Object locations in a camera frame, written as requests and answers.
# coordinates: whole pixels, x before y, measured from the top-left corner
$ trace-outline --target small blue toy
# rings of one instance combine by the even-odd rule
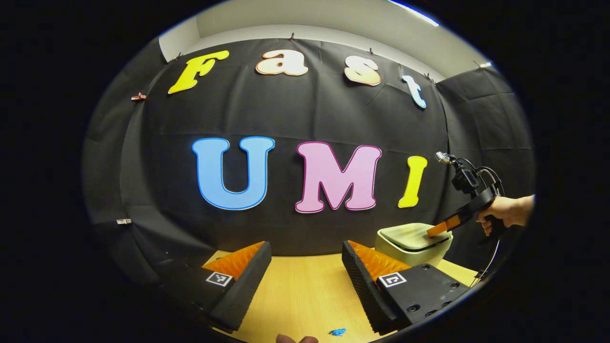
[[[332,330],[330,332],[331,335],[333,336],[343,336],[343,334],[345,333],[345,329],[337,329],[337,330]]]

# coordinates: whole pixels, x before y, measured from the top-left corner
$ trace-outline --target ceiling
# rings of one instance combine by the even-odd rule
[[[466,41],[386,0],[229,0],[196,16],[199,35],[269,24],[327,27],[376,40],[446,78],[488,62]]]

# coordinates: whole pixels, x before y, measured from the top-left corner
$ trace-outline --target orange object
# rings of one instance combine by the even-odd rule
[[[233,253],[228,254],[225,257],[219,258],[216,261],[212,261],[208,264],[202,265],[201,268],[213,270],[214,272],[231,275],[237,279],[243,273],[246,266],[250,263],[254,255],[259,251],[260,247],[265,243],[258,242],[252,244],[249,247],[237,250]]]
[[[454,227],[460,224],[459,216],[456,214],[453,217],[447,219],[446,221],[437,224],[435,227],[428,229],[428,237],[434,237],[440,233],[443,233],[449,229],[453,229]]]
[[[362,244],[352,242],[351,240],[348,240],[348,242],[351,247],[354,248],[354,251],[362,260],[362,263],[364,263],[364,267],[371,275],[371,278],[373,278],[373,281],[377,281],[377,278],[380,276],[411,268],[410,265],[402,263],[399,260],[393,259],[378,251],[374,251]]]

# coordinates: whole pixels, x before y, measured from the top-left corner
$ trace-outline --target blue letter u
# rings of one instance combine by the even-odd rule
[[[248,187],[243,192],[226,190],[223,183],[223,153],[229,141],[222,138],[204,138],[193,143],[197,155],[197,179],[203,198],[210,204],[230,210],[253,208],[267,193],[267,153],[275,141],[268,137],[246,137],[239,147],[248,153]]]

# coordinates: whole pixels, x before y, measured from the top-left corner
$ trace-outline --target white container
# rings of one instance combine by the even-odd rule
[[[451,232],[428,237],[434,225],[412,223],[377,231],[375,250],[414,266],[431,264],[437,267],[453,241]]]

